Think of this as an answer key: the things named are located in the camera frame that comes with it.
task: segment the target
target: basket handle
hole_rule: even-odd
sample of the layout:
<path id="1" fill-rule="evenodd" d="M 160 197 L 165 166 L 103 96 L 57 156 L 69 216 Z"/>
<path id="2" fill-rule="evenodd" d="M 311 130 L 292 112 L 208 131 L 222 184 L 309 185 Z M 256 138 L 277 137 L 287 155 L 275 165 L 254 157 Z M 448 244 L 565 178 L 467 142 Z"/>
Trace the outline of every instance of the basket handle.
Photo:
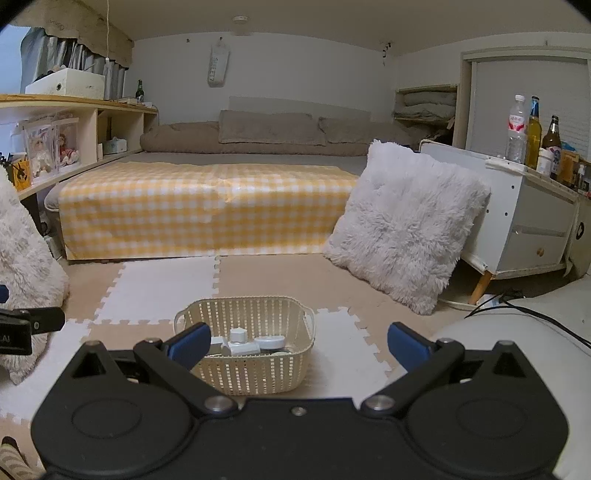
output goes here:
<path id="1" fill-rule="evenodd" d="M 184 309 L 181 310 L 180 312 L 178 312 L 175 316 L 174 316 L 174 320 L 173 320 L 173 331 L 175 335 L 178 335 L 180 332 L 182 332 L 186 327 L 187 327 L 187 319 L 185 318 L 185 315 L 189 312 L 188 309 Z M 183 317 L 183 327 L 182 328 L 178 328 L 178 324 L 180 323 L 180 318 Z"/>
<path id="2" fill-rule="evenodd" d="M 306 327 L 308 327 L 308 331 L 312 332 L 312 342 L 314 342 L 316 338 L 316 321 L 314 320 L 314 310 L 302 305 L 302 309 L 304 310 L 304 322 L 306 323 Z"/>

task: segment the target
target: beer bottle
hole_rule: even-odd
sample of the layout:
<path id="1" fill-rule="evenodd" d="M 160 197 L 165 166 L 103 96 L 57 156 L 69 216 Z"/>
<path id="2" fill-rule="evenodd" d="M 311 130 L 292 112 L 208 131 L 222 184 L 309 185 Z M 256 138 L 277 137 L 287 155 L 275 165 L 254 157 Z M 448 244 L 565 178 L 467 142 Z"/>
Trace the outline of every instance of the beer bottle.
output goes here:
<path id="1" fill-rule="evenodd" d="M 562 143 L 558 131 L 558 117 L 556 115 L 552 115 L 552 122 L 548 128 L 548 133 L 546 133 L 542 139 L 542 148 L 550 150 L 554 155 L 550 178 L 556 180 L 558 176 L 558 166 L 560 165 L 560 153 L 562 152 Z"/>
<path id="2" fill-rule="evenodd" d="M 140 103 L 144 101 L 144 87 L 141 80 L 138 80 L 138 89 L 135 92 L 135 98 Z"/>
<path id="3" fill-rule="evenodd" d="M 542 126 L 540 125 L 540 99 L 531 98 L 530 121 L 527 124 L 527 153 L 525 164 L 534 170 L 538 166 L 538 153 L 542 140 Z"/>

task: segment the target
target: gray mattress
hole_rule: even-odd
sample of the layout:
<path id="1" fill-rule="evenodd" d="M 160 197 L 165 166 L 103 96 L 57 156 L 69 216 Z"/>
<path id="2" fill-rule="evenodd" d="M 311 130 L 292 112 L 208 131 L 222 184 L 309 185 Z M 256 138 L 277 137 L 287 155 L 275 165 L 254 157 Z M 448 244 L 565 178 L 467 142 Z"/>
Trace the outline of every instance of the gray mattress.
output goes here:
<path id="1" fill-rule="evenodd" d="M 213 165 L 213 164 L 235 164 L 235 163 L 261 163 L 268 165 L 323 165 L 339 167 L 353 175 L 361 175 L 367 165 L 367 157 L 331 157 L 328 155 L 271 155 L 271 154 L 202 154 L 202 153 L 160 153 L 141 152 L 128 157 L 120 158 L 114 162 L 104 165 L 112 165 L 118 162 L 166 162 L 176 165 Z M 52 223 L 57 224 L 59 229 L 59 194 L 61 189 L 69 180 L 55 185 L 45 198 L 45 208 Z"/>

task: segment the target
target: puzzle mat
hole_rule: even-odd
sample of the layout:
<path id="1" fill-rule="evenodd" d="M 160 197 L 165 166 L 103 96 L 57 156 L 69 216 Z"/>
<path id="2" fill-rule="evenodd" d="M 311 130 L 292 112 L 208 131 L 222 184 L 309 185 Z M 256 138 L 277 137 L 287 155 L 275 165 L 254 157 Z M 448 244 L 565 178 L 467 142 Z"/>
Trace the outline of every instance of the puzzle mat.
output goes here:
<path id="1" fill-rule="evenodd" d="M 175 313 L 195 300 L 281 295 L 311 307 L 318 322 L 313 360 L 304 382 L 284 396 L 349 396 L 356 403 L 383 387 L 397 366 L 386 345 L 391 322 L 402 321 L 430 336 L 463 316 L 447 308 L 430 317 L 418 316 L 321 255 L 77 263 L 66 270 L 71 281 L 65 305 L 68 322 L 51 340 L 61 350 L 50 348 L 37 370 L 18 387 L 0 382 L 0 397 L 12 399 L 0 409 L 0 429 L 17 439 L 33 465 L 38 458 L 29 422 L 79 345 L 98 339 L 107 348 L 126 349 L 143 338 L 169 338 Z M 41 378 L 38 372 L 45 374 Z M 30 398 L 19 404 L 17 390 Z"/>

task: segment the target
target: plastic water bottle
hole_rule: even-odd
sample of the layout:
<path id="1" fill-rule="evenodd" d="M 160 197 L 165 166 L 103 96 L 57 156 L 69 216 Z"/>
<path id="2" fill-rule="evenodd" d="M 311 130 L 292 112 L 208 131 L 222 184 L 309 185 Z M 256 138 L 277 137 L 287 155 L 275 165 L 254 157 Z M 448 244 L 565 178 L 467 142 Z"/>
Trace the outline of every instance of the plastic water bottle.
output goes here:
<path id="1" fill-rule="evenodd" d="M 515 95 L 515 104 L 509 112 L 509 130 L 505 158 L 516 163 L 525 161 L 527 135 L 525 134 L 525 112 L 523 95 Z"/>

